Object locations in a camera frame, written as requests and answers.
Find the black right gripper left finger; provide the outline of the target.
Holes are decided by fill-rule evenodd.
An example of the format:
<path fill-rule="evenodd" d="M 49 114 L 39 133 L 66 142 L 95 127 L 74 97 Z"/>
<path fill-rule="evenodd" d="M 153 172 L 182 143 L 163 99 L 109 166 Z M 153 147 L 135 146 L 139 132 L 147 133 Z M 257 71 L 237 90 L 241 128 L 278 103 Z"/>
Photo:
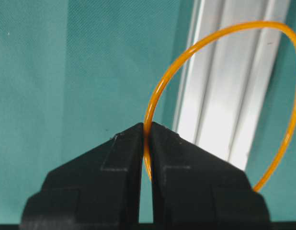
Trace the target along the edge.
<path fill-rule="evenodd" d="M 143 124 L 50 171 L 28 198 L 22 225 L 135 225 L 143 157 Z"/>

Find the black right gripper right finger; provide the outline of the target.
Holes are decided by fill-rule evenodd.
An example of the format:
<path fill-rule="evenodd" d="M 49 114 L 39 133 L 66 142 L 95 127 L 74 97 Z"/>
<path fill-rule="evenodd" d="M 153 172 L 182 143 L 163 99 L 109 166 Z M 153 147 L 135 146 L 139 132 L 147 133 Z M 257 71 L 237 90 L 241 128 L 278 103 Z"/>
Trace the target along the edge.
<path fill-rule="evenodd" d="M 264 198 L 244 171 L 153 123 L 153 221 L 156 224 L 269 224 Z"/>

